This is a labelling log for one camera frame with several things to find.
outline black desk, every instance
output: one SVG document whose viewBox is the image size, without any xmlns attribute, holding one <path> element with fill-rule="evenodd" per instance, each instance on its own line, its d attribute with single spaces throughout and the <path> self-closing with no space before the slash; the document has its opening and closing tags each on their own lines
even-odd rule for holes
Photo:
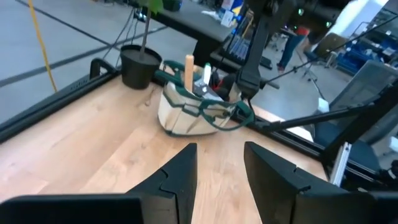
<svg viewBox="0 0 398 224">
<path fill-rule="evenodd" d="M 199 66 L 204 66 L 210 61 L 210 54 L 220 47 L 233 30 L 233 27 L 222 26 L 220 21 L 202 14 L 202 11 L 210 11 L 210 9 L 184 0 L 178 12 L 163 10 L 156 15 L 151 14 L 152 19 L 198 41 L 193 56 L 195 64 Z"/>
</svg>

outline green leaf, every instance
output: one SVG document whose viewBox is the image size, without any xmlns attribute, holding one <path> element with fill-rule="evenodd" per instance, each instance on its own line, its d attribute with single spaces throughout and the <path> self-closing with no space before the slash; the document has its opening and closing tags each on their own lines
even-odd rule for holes
<svg viewBox="0 0 398 224">
<path fill-rule="evenodd" d="M 163 0 L 136 0 L 140 6 L 146 6 L 154 14 L 163 9 Z"/>
<path fill-rule="evenodd" d="M 157 14 L 163 9 L 163 0 L 148 0 L 148 9 Z"/>
</svg>

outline white bottle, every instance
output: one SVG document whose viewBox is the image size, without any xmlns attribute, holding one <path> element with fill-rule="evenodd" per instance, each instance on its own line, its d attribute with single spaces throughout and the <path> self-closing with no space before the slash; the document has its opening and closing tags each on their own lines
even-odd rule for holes
<svg viewBox="0 0 398 224">
<path fill-rule="evenodd" d="M 206 83 L 206 85 L 209 85 L 210 77 L 211 77 L 211 65 L 210 63 L 206 63 L 205 68 L 203 69 L 203 82 Z"/>
</svg>

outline blue jeans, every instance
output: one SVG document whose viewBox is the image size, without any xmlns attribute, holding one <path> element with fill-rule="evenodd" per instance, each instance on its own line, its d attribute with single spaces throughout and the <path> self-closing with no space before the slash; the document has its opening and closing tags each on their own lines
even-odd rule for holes
<svg viewBox="0 0 398 224">
<path fill-rule="evenodd" d="M 296 49 L 298 44 L 304 38 L 305 38 L 305 35 L 296 35 L 296 36 L 290 36 L 289 39 L 287 39 L 287 42 L 285 44 L 284 53 L 282 54 L 282 58 L 280 59 L 278 66 L 280 66 L 282 68 L 286 68 L 287 64 L 289 63 L 290 59 L 293 56 L 294 49 Z"/>
</svg>

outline plant stem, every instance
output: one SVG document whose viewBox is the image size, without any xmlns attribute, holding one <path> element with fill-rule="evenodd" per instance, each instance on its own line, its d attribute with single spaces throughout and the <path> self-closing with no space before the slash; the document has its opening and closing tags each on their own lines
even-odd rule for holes
<svg viewBox="0 0 398 224">
<path fill-rule="evenodd" d="M 141 49 L 139 51 L 139 59 L 140 60 L 144 59 L 145 46 L 147 45 L 147 36 L 148 36 L 148 30 L 149 30 L 150 14 L 151 14 L 151 11 L 148 9 L 147 20 L 145 21 L 145 32 L 144 32 L 144 36 L 142 38 Z"/>
</svg>

